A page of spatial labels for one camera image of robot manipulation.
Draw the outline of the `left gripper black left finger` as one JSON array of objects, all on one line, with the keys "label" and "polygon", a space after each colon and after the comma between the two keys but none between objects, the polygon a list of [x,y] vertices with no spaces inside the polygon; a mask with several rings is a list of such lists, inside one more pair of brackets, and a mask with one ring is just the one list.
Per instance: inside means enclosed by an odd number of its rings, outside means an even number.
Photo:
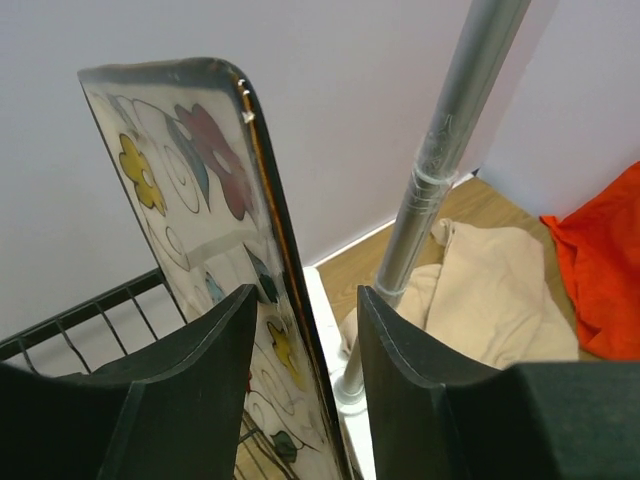
[{"label": "left gripper black left finger", "polygon": [[5,479],[229,479],[257,320],[238,287],[200,318],[91,374],[1,368]]}]

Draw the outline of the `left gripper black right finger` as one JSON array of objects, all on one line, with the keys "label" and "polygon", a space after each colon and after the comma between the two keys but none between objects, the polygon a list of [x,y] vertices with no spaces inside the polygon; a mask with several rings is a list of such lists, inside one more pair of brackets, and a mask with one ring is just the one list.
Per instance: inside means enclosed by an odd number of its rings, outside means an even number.
[{"label": "left gripper black right finger", "polygon": [[357,293],[358,341],[380,479],[635,479],[635,362],[498,370]]}]

